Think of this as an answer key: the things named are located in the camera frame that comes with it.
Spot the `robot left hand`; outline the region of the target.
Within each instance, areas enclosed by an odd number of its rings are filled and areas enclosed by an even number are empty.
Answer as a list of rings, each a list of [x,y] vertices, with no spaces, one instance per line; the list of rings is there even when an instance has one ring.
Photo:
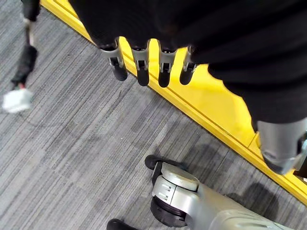
[[[117,39],[140,71],[149,40],[160,45],[161,71],[188,48],[184,67],[208,72],[240,96],[260,134],[267,166],[286,174],[303,151],[307,128],[307,3],[304,0],[72,0],[91,40],[125,80]]]

